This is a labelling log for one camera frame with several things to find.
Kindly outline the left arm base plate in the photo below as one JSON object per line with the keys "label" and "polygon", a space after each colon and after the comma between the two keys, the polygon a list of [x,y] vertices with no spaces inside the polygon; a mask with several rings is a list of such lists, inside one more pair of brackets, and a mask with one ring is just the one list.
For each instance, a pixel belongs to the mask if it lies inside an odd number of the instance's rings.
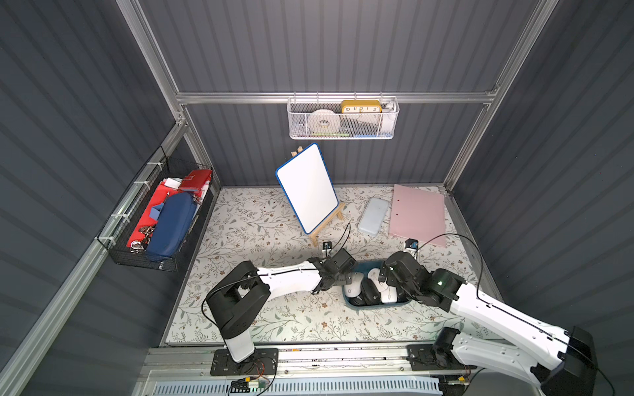
{"label": "left arm base plate", "polygon": [[236,363],[227,349],[214,352],[210,376],[272,376],[277,373],[279,360],[277,348],[256,348],[245,361]]}

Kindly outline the red box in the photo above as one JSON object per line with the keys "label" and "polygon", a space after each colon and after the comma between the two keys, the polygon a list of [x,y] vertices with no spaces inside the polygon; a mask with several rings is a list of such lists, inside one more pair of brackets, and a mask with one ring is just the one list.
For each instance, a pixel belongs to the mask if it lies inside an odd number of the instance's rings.
{"label": "red box", "polygon": [[167,198],[188,192],[193,195],[197,204],[196,213],[201,207],[211,185],[213,171],[210,169],[196,169],[183,178],[165,178],[156,187],[145,207],[140,220],[131,232],[126,246],[133,252],[145,251],[150,243],[160,212]]}

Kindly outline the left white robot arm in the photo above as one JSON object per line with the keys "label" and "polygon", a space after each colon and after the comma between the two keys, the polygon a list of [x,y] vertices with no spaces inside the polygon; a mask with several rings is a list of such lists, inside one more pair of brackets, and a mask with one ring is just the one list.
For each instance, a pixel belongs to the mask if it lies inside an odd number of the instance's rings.
{"label": "left white robot arm", "polygon": [[287,267],[256,267],[241,262],[211,289],[201,304],[221,333],[231,359],[239,364],[255,353],[249,328],[270,300],[299,292],[318,294],[350,285],[357,261],[345,249],[332,257],[310,257]]}

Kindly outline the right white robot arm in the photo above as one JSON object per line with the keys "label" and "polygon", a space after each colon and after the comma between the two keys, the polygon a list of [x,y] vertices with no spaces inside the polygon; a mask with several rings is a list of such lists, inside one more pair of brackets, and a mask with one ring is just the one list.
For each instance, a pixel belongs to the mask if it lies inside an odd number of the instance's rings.
{"label": "right white robot arm", "polygon": [[432,346],[441,367],[477,366],[537,386],[545,395],[591,395],[598,363],[592,335],[549,325],[479,292],[445,269],[429,272],[408,252],[381,266],[380,281],[413,301],[462,316],[502,338],[493,342],[443,328]]}

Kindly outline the pink folder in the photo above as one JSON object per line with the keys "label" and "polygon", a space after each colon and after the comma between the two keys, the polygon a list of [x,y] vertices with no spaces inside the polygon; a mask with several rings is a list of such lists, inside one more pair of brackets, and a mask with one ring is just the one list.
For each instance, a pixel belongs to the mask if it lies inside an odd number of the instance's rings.
{"label": "pink folder", "polygon": [[389,234],[425,243],[446,232],[444,196],[438,192],[395,185]]}

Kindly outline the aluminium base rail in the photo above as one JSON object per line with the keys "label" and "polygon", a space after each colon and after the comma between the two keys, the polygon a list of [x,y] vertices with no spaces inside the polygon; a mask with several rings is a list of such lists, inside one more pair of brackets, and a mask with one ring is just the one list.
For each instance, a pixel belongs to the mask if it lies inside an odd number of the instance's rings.
{"label": "aluminium base rail", "polygon": [[[277,380],[325,376],[459,376],[478,369],[514,378],[526,378],[536,361],[515,346],[472,337],[458,337],[452,354],[470,371],[413,371],[406,360],[409,344],[431,343],[331,343],[274,345],[279,352]],[[149,350],[142,366],[141,382],[159,380],[228,380],[244,376],[210,376],[214,346],[165,347]]]}

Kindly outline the teal plastic storage box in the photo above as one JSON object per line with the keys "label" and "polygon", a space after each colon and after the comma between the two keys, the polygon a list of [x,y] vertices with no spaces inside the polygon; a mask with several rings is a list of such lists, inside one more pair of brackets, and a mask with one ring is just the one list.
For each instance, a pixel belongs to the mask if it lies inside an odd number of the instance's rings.
{"label": "teal plastic storage box", "polygon": [[[373,268],[381,269],[382,264],[383,264],[382,261],[361,262],[356,265],[356,267],[353,269],[353,272],[361,272],[364,275],[364,279],[368,279],[368,272]],[[345,304],[348,305],[349,307],[352,307],[355,310],[377,310],[382,308],[386,308],[386,309],[396,308],[396,307],[400,307],[409,303],[409,299],[403,290],[397,289],[397,292],[398,292],[398,302],[393,304],[364,306],[363,302],[361,301],[359,297],[354,299],[348,299],[343,293],[343,298],[344,298]]]}

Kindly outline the yellow clock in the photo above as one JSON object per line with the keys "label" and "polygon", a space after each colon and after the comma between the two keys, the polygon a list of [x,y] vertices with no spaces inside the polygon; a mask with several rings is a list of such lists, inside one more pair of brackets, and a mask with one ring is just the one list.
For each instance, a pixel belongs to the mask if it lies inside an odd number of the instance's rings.
{"label": "yellow clock", "polygon": [[344,100],[341,103],[342,114],[382,113],[378,100]]}

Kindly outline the light grey computer mouse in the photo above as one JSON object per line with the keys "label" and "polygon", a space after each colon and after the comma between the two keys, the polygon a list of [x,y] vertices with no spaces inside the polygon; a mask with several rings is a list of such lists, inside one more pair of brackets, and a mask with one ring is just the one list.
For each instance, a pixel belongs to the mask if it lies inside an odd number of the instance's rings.
{"label": "light grey computer mouse", "polygon": [[361,272],[352,272],[343,287],[343,293],[348,299],[354,299],[361,294],[361,285],[364,275]]}

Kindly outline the navy blue pouch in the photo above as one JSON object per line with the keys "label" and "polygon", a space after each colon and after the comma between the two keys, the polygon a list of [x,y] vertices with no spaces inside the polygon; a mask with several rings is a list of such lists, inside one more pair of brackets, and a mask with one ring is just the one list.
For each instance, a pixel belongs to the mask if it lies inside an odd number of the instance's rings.
{"label": "navy blue pouch", "polygon": [[166,199],[146,249],[150,262],[161,262],[175,254],[190,229],[196,209],[194,197],[188,192]]}

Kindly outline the light blue pencil case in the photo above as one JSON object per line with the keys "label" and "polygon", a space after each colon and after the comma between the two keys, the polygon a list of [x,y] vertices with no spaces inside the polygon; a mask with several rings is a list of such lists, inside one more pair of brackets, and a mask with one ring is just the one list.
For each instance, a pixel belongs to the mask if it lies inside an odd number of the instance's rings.
{"label": "light blue pencil case", "polygon": [[358,223],[358,229],[362,234],[375,237],[381,230],[381,225],[386,217],[389,203],[383,199],[373,197],[368,201],[365,211]]}

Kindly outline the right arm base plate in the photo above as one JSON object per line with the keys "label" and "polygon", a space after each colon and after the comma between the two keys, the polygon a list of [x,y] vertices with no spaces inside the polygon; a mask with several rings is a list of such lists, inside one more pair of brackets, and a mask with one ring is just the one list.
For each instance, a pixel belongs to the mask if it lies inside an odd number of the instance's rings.
{"label": "right arm base plate", "polygon": [[406,360],[413,371],[470,371],[476,368],[460,363],[450,350],[436,348],[433,344],[409,344],[406,351]]}

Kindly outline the white tape roll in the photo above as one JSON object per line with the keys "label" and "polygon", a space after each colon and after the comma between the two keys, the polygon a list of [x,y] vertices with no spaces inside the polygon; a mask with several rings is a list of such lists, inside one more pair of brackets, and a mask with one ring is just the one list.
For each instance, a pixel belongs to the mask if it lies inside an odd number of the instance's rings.
{"label": "white tape roll", "polygon": [[340,114],[327,109],[316,110],[308,115],[307,123],[313,133],[336,133],[341,125]]}

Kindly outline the floral table mat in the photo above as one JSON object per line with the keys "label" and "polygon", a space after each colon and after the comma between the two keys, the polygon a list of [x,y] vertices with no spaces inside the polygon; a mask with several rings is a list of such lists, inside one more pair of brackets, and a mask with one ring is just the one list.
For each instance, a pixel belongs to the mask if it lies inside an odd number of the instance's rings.
{"label": "floral table mat", "polygon": [[[389,186],[339,186],[345,205],[320,239],[336,242],[350,230],[347,250],[358,261],[388,257],[403,245],[383,223],[375,237],[358,230],[358,221],[372,198],[390,201]],[[212,211],[201,247],[182,288],[173,317],[163,337],[171,347],[221,342],[219,330],[206,319],[202,301],[237,264],[285,267],[322,254],[302,231],[280,188],[226,188]],[[351,343],[431,341],[442,328],[457,328],[478,338],[492,339],[492,331],[469,319],[416,303],[396,308],[355,310],[335,287],[318,295],[295,293],[264,306],[251,327],[256,343]]]}

